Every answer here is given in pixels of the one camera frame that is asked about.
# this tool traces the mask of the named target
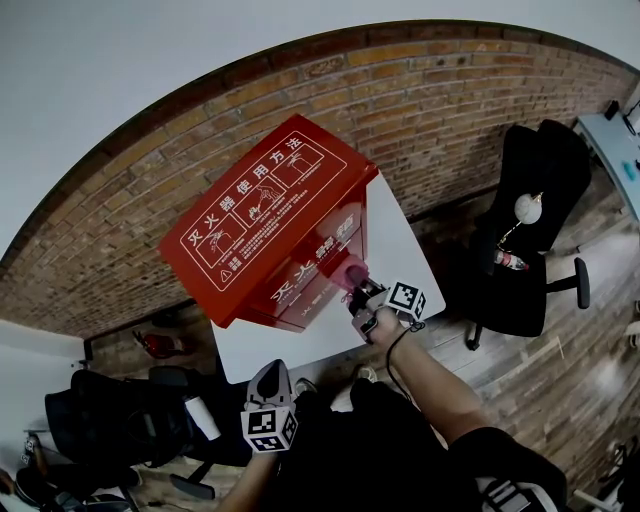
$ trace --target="white spherical object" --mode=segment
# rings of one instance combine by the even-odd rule
[[[542,202],[536,201],[531,194],[523,194],[516,200],[514,213],[523,224],[533,224],[542,215]]]

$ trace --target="wooden floor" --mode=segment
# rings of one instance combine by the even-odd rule
[[[447,248],[464,240],[472,218],[488,207],[491,197],[479,198],[443,211],[414,226],[425,254],[440,277]],[[577,245],[615,224],[621,200],[602,171],[572,212],[554,250],[547,257],[549,281],[571,275]],[[591,307],[579,310],[574,290],[549,296],[545,330],[538,338],[518,338],[485,330],[480,349],[464,345],[472,325],[457,312],[429,320],[421,331],[425,348],[444,366],[468,382],[484,399],[493,423],[522,444],[537,450],[567,475],[571,491],[597,492],[597,479],[611,466],[612,446],[624,442],[640,427],[640,353],[623,339],[634,318],[633,301],[640,298],[640,244],[637,231],[614,234],[580,254],[589,270]],[[446,280],[440,282],[446,288]],[[183,313],[203,350],[171,364],[215,371],[215,343],[197,306]],[[150,365],[129,331],[96,342],[92,368],[107,375],[141,376]],[[362,347],[291,371],[292,380],[311,377],[320,385],[340,386],[360,363],[372,364],[383,380],[383,357]],[[348,409],[347,391],[338,394],[335,408]],[[168,474],[188,476],[195,462],[178,459],[158,470],[142,469],[145,485],[134,496],[140,506],[149,501],[191,510],[211,510],[210,502],[175,491]],[[206,481],[224,495],[240,474],[236,468],[215,466]],[[571,503],[574,510],[581,505]]]

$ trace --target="person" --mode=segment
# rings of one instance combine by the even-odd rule
[[[491,427],[479,397],[390,309],[377,318],[370,339],[391,351],[418,408],[370,378],[353,384],[352,412],[332,412],[313,386],[299,382],[291,449],[254,454],[218,511],[564,510],[564,474]]]
[[[33,464],[18,470],[15,480],[0,469],[0,494],[16,496],[40,510],[64,510],[81,504],[100,488],[133,487],[140,483],[139,475],[130,468],[107,470],[81,464],[49,466],[35,434],[29,436],[27,447],[33,453]]]

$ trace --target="human hand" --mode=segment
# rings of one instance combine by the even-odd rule
[[[376,318],[378,325],[369,332],[369,339],[374,345],[387,350],[405,328],[391,308],[380,308],[376,311]]]

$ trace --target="white table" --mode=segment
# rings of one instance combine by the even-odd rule
[[[396,279],[414,284],[427,296],[423,319],[445,308],[429,264],[385,179],[367,185],[367,265],[371,277],[387,286]],[[263,366],[282,359],[292,369],[363,345],[351,326],[344,293],[339,293],[302,333],[234,320],[227,329],[213,322],[213,332],[227,380],[252,379]]]
[[[640,160],[640,138],[631,134],[620,113],[611,121],[603,114],[580,116],[574,131],[598,155],[628,210],[614,226],[578,247],[580,251],[640,220],[640,172],[635,165]]]

